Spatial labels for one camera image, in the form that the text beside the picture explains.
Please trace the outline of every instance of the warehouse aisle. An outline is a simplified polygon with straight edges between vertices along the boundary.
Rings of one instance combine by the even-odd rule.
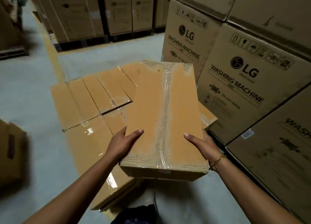
[[[1,223],[17,224],[53,199],[78,178],[49,87],[140,59],[160,61],[164,34],[71,51],[47,51],[29,6],[24,27],[30,56],[0,62],[0,118],[28,133],[29,181],[0,196]],[[249,223],[215,172],[194,183],[155,181],[163,223]],[[110,223],[109,215],[88,210],[80,223]]]

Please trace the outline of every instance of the concrete floor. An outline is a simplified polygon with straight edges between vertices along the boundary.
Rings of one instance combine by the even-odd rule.
[[[70,80],[141,59],[160,61],[164,38],[157,34],[55,55],[47,51],[28,6],[23,20],[32,49],[30,56],[0,61],[0,118],[28,133],[29,181],[14,192],[1,191],[0,220],[4,224],[21,223],[78,178],[49,87],[64,76]],[[64,76],[60,76],[57,62]],[[215,172],[193,183],[155,181],[151,186],[163,223],[249,223]],[[80,221],[110,222],[109,215],[90,210]]]

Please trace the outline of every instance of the left hand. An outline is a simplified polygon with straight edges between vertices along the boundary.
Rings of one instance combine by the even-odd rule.
[[[108,145],[105,157],[111,159],[114,163],[118,163],[130,150],[135,141],[144,133],[143,129],[125,136],[126,127],[117,132]]]

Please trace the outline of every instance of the lg logo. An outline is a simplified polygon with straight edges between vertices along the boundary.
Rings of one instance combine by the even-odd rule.
[[[186,34],[186,37],[188,37],[190,40],[193,40],[194,38],[194,33],[193,32],[190,32],[189,33],[189,30],[186,29],[186,27],[184,25],[180,25],[179,26],[179,34],[181,36],[183,36],[184,34]]]
[[[234,57],[231,60],[231,67],[233,67],[234,69],[239,69],[243,66],[244,61],[241,57]],[[249,65],[245,65],[245,67],[242,70],[243,73],[248,74],[250,77],[256,77],[259,73],[258,69],[249,69]]]

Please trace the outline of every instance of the right hand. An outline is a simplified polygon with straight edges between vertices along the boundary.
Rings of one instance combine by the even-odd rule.
[[[205,130],[203,130],[203,140],[188,133],[185,133],[184,137],[194,144],[199,149],[203,157],[210,163],[215,162],[220,156],[223,155],[213,142],[213,139],[206,133]]]

